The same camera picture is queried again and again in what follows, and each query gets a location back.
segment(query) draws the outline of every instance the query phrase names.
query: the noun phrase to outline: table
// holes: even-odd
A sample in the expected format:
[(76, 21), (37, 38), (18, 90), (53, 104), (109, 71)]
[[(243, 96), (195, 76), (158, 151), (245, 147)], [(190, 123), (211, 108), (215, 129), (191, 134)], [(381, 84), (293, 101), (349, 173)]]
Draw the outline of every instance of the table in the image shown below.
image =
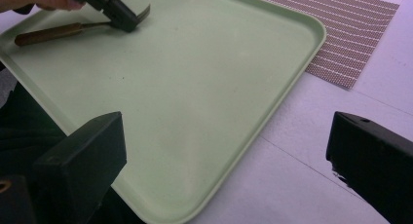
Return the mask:
[[(191, 223), (388, 223), (325, 159), (334, 111), (413, 140), (413, 0), (404, 0), (352, 90), (303, 74)], [(0, 15), (0, 32), (25, 17)]]

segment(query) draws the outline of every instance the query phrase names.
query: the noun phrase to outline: tray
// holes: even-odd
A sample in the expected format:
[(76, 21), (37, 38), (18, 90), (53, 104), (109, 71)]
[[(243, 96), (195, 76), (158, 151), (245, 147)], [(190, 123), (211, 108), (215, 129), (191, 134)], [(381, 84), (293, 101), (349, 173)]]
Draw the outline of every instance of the tray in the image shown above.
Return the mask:
[(309, 16), (260, 0), (124, 0), (151, 15), (18, 48), (16, 35), (106, 18), (39, 12), (0, 37), (0, 57), (70, 134), (122, 111), (128, 163), (113, 184), (149, 223), (182, 223), (206, 205), (325, 39)]

